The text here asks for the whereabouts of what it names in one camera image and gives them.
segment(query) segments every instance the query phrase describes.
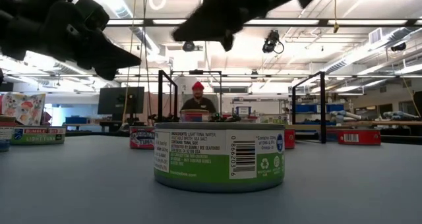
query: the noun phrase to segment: red beanie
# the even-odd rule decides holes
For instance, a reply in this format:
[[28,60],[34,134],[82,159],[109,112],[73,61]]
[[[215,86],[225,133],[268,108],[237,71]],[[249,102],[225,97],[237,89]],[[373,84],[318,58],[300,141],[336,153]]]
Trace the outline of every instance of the red beanie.
[[192,86],[192,90],[203,90],[204,86],[200,82],[195,82]]

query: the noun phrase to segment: barcode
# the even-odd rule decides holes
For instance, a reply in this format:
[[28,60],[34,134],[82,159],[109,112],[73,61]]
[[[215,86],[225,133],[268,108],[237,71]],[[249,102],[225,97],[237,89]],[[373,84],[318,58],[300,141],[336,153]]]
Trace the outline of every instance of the barcode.
[[359,142],[359,135],[358,134],[345,134],[344,135],[344,142]]
[[232,141],[230,150],[230,178],[249,179],[255,177],[255,141]]

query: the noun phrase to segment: green can label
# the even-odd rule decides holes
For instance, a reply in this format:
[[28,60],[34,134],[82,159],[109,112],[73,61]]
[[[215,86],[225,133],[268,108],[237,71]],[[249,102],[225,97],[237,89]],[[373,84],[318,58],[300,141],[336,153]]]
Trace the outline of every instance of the green can label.
[[198,182],[282,179],[284,131],[156,129],[154,169]]
[[11,144],[62,144],[65,142],[65,133],[64,127],[15,127]]

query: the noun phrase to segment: ceiling beam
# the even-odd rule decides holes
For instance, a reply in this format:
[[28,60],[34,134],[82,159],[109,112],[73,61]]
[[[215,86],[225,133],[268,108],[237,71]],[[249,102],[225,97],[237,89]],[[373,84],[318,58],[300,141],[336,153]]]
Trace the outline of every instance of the ceiling beam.
[[[184,23],[184,18],[133,18],[121,19],[112,18],[107,27],[177,27]],[[334,27],[336,20],[333,18],[265,18],[254,19],[244,23],[244,27]],[[359,27],[410,27],[422,26],[422,20],[414,19],[356,19],[343,18],[337,20],[341,27],[359,28]]]

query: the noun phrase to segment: can lid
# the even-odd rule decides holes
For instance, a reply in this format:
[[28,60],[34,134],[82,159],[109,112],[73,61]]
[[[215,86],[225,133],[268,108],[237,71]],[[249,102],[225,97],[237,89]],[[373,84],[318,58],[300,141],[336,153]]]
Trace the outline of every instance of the can lid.
[[254,123],[156,123],[156,128],[167,129],[211,129],[211,130],[283,130],[284,125]]

